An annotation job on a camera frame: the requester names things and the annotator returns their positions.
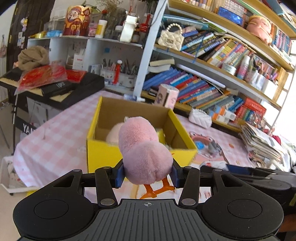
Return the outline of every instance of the orange plush feet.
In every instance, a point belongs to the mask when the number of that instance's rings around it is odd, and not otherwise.
[[[142,197],[140,197],[140,199],[145,199],[148,197],[152,197],[152,198],[157,197],[157,195],[155,194],[155,192],[153,191],[153,189],[150,185],[144,184],[144,186],[145,186],[147,192]]]
[[[163,187],[161,189],[158,189],[158,190],[154,191],[154,193],[156,195],[158,195],[158,194],[163,193],[165,191],[173,191],[173,190],[175,190],[175,188],[173,186],[170,186],[170,184],[168,182],[168,178],[165,177],[163,179]]]

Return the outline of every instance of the stack of papers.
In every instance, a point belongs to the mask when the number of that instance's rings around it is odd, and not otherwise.
[[[286,170],[284,156],[286,150],[271,136],[246,123],[240,135],[250,156],[265,163],[265,168],[274,165],[277,169]]]

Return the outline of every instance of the yellow cardboard box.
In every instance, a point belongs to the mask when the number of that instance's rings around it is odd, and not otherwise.
[[[180,166],[186,166],[197,153],[197,148],[171,109],[146,103],[100,97],[87,140],[88,172],[104,166],[114,167],[122,158],[118,146],[105,142],[112,127],[124,122],[124,117],[142,116],[156,129],[163,129],[165,141]]]

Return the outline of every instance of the crosshair mark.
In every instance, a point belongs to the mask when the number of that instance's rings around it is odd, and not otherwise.
[[[150,203],[150,202],[146,202],[146,203],[144,203],[143,205],[145,205],[146,207],[150,207],[150,206],[153,205],[153,204]]]

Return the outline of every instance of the brown cloth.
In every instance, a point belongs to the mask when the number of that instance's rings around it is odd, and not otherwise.
[[[34,68],[48,64],[48,52],[42,46],[24,49],[18,55],[18,67],[23,71],[31,71]]]

